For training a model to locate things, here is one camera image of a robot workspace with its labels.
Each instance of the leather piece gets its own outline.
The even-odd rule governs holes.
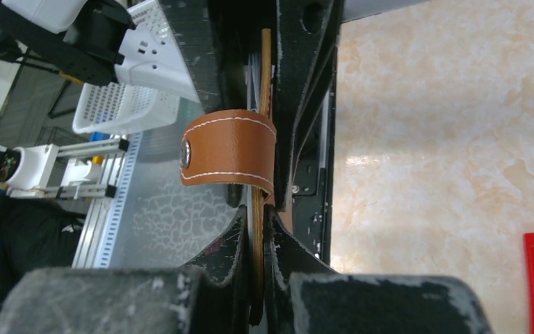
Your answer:
[[[191,160],[181,168],[186,185],[235,183],[273,193],[275,126],[259,113],[234,109],[204,115],[183,135]]]

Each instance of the white stitching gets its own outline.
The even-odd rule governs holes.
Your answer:
[[[220,122],[222,120],[249,120],[250,122],[255,122],[255,123],[258,123],[260,125],[263,125],[264,127],[267,128],[267,130],[269,130],[273,134],[274,137],[277,137],[275,135],[275,132],[267,124],[265,124],[265,123],[263,123],[261,121],[258,121],[258,120],[253,120],[251,118],[244,118],[244,117],[228,117],[228,118],[219,118],[217,120],[209,120],[207,122],[203,122],[202,124],[198,124],[198,125],[192,127],[191,129],[185,131],[185,133],[183,134],[183,137],[185,137],[189,132],[193,131],[194,129],[197,129],[198,127],[203,127],[204,125],[208,125],[208,124],[214,123],[214,122]]]
[[[188,176],[185,176],[183,174],[183,171],[181,171],[181,176],[185,180],[190,180],[190,179],[195,179],[196,177],[210,176],[210,175],[242,175],[242,176],[250,176],[250,177],[255,177],[257,179],[263,180],[263,181],[269,183],[269,185],[273,187],[273,183],[271,181],[267,180],[265,177],[258,176],[258,175],[255,175],[255,174],[240,173],[240,172],[208,172],[208,173],[201,173],[201,174],[196,174],[196,175],[188,177]]]

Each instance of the white bracket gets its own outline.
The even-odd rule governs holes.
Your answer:
[[[135,30],[126,31],[119,52],[124,56],[124,61],[115,65],[118,82],[200,101],[181,52],[173,40],[157,37],[140,25]]]
[[[101,176],[102,166],[94,164],[93,161],[83,162],[80,159],[72,158],[66,164],[61,186],[76,186],[82,183],[94,184]]]
[[[54,162],[56,162],[58,146],[50,144],[14,150],[22,154],[17,170],[7,180],[7,185],[14,189],[11,196],[21,197],[31,194],[35,197],[42,197],[36,189],[43,189],[48,185]]]

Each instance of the metal rivet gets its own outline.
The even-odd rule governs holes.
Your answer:
[[[191,162],[191,145],[184,139],[181,142],[181,168],[188,168]]]

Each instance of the white device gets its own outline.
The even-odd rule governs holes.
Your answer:
[[[66,165],[61,186],[72,186],[83,183],[95,183],[102,173],[102,166],[91,160],[69,159]]]
[[[2,4],[28,21],[52,32],[68,30],[87,0],[2,0]],[[124,56],[115,65],[118,82],[155,88],[199,102],[197,91],[181,52],[173,42],[138,25],[126,31],[119,52]]]
[[[51,33],[68,30],[87,0],[2,0],[28,21]]]

